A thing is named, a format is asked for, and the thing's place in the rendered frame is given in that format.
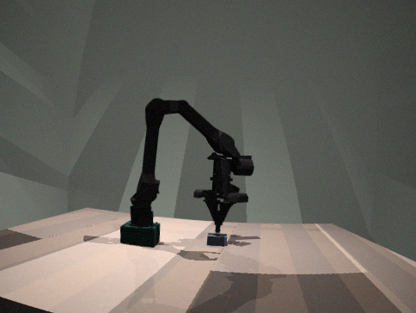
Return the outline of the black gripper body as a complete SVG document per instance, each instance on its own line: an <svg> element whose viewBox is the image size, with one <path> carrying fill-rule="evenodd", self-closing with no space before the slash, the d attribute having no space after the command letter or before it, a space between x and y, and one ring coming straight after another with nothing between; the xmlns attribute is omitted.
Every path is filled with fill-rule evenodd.
<svg viewBox="0 0 416 313"><path fill-rule="evenodd" d="M223 199L223 202L248 202L248 195L246 193L232 193L229 190L230 182L233 181L230 175L213 175L213 177L210 177L210 181L212 181L212 190L195 190L193 197L205 197L208 200L217 200L217 198L220 198Z"/></svg>

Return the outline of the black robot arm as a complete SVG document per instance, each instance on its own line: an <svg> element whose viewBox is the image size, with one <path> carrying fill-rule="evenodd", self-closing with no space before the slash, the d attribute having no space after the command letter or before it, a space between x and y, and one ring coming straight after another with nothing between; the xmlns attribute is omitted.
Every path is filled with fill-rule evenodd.
<svg viewBox="0 0 416 313"><path fill-rule="evenodd" d="M159 194L160 180L155 178L156 151L159 128L164 114L180 114L207 139L215 151L207 159L214 160L213 174L251 176L254 164L251 156L241 156L235 147L235 140L227 133L218 130L207 119L194 110L188 101L153 99L145 108L146 136L144 159L137 192L132 196L130 206L131 226L150 227L153 225L151 202ZM223 154L223 156L217 155ZM232 157L232 159L227 159Z"/></svg>

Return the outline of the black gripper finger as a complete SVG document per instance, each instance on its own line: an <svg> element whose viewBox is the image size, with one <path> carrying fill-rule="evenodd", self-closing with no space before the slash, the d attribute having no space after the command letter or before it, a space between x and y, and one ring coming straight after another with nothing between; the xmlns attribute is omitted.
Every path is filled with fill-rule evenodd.
<svg viewBox="0 0 416 313"><path fill-rule="evenodd" d="M227 212L229 211L230 207L236 204L235 202L219 202L220 205L220 218L221 218L221 223L224 221Z"/></svg>
<svg viewBox="0 0 416 313"><path fill-rule="evenodd" d="M221 200L220 199L217 199L217 200L203 199L203 201L205 201L205 203L207 204L209 211L212 215L212 218L215 221L215 213L216 211L218 211L218 204Z"/></svg>

